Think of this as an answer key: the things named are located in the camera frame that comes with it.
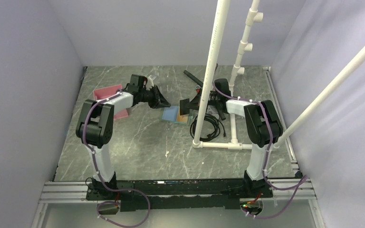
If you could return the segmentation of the green card holder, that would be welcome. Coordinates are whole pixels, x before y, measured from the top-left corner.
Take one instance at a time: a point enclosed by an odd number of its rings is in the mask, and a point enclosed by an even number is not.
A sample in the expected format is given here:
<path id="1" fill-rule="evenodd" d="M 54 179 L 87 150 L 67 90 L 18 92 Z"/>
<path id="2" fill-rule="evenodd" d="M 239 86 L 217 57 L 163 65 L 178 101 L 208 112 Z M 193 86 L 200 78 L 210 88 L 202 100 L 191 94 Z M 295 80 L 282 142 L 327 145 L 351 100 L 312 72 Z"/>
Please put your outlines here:
<path id="1" fill-rule="evenodd" d="M 177 115 L 179 115 L 179 114 L 180 114 L 180 112 L 179 112 L 178 106 L 167 107 L 167 108 L 163 109 L 163 114 L 162 114 L 161 120 L 179 124 L 176 122 Z M 189 115 L 190 115 L 190 121 L 188 124 L 184 124 L 184 125 L 189 125 L 191 120 L 193 119 L 192 114 L 189 114 Z"/>

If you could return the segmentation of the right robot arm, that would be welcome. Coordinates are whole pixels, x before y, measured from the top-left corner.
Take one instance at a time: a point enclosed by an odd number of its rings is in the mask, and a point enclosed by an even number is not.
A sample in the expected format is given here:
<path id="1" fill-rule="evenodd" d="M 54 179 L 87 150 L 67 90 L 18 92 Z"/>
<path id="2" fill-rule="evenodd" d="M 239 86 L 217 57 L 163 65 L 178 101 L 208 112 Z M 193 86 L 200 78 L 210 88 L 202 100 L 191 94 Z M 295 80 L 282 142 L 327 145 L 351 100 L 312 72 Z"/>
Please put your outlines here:
<path id="1" fill-rule="evenodd" d="M 255 197 L 261 189 L 268 188 L 267 165 L 274 143 L 283 134 L 283 127 L 271 100 L 252 101 L 233 97 L 227 79 L 217 79 L 212 85 L 224 112 L 244 117 L 247 133 L 252 143 L 250 162 L 244 172 L 243 192 Z"/>

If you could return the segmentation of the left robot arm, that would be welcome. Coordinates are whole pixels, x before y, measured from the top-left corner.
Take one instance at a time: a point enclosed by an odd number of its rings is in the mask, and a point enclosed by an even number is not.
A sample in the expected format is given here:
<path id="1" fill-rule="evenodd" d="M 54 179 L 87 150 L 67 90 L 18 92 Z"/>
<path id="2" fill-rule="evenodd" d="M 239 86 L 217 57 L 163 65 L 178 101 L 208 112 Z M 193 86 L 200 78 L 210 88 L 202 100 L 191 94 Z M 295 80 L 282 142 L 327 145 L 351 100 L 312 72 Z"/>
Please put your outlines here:
<path id="1" fill-rule="evenodd" d="M 147 103 L 152 109 L 171 106 L 151 79 L 136 74 L 132 74 L 129 83 L 114 95 L 98 101 L 87 99 L 82 106 L 76 136 L 90 155 L 94 169 L 93 186 L 107 200 L 114 198 L 118 191 L 108 148 L 113 135 L 114 115 L 139 103 Z"/>

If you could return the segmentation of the orange credit card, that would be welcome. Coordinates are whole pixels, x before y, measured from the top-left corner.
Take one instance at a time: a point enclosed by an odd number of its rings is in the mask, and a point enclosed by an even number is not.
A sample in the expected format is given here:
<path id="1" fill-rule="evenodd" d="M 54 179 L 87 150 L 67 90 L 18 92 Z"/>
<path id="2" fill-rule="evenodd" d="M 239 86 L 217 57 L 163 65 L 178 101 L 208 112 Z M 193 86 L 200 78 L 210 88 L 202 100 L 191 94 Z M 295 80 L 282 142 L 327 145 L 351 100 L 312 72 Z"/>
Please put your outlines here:
<path id="1" fill-rule="evenodd" d="M 177 115 L 176 122 L 179 124 L 188 124 L 190 121 L 190 115 Z"/>

